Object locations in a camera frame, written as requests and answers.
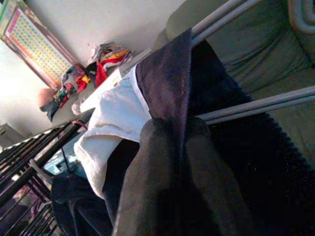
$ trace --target framed chart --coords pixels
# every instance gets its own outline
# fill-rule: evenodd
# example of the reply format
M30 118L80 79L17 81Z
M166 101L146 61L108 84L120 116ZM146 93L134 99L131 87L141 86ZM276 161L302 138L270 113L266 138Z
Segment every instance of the framed chart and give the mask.
M3 6L5 12L1 14L1 39L48 86L59 87L62 75L76 61L23 1L7 0Z

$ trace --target white wall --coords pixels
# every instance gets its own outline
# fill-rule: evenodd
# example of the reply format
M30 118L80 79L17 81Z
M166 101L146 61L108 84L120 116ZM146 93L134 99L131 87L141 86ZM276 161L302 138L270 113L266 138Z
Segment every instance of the white wall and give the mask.
M152 47L185 0L27 0L28 6L83 64L91 47L115 41L137 51Z
M115 41L141 51L152 47L170 14L185 0L27 0L61 43L86 65L91 47ZM37 105L45 84L0 41L0 124L24 136L71 118L70 104L52 124Z

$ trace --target black metal rack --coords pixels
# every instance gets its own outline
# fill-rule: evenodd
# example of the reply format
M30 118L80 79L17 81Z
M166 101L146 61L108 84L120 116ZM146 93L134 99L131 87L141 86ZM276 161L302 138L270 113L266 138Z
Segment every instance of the black metal rack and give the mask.
M92 110L89 110L83 113L79 117L79 120L83 123L87 123L92 112ZM55 232L58 226L50 204L50 190L29 164L29 161L37 157L36 164L39 167L43 167L58 150L77 134L80 127L79 124L68 122L8 147L0 153L0 209L5 206L21 188L24 187L27 189L27 191L16 200L15 204L10 206L5 214L0 217L0 224L30 192L37 197L35 202L6 229L6 232L0 232L0 236L41 236L43 233L50 236ZM47 150L41 155L44 148L47 148ZM12 182L12 177L14 176L18 176L18 179ZM21 227L21 222L35 205L41 205L40 210L30 222Z

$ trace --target gray sofa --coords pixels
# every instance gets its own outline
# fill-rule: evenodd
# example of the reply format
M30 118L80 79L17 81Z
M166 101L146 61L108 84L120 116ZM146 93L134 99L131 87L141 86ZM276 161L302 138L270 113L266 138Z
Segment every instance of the gray sofa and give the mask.
M168 19L155 48L193 27L227 0L187 0ZM290 26L285 0L265 0L230 22L207 41L228 73L253 98L315 85L315 35ZM315 166L315 102L270 115Z

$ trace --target white towel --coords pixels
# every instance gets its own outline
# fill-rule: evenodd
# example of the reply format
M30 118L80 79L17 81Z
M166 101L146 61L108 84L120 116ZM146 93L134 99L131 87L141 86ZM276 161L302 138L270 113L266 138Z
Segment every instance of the white towel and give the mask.
M122 139L139 142L143 125L151 119L135 76L134 67L116 87L104 92L88 131L74 146L88 181L100 198L103 198L106 165L111 153Z

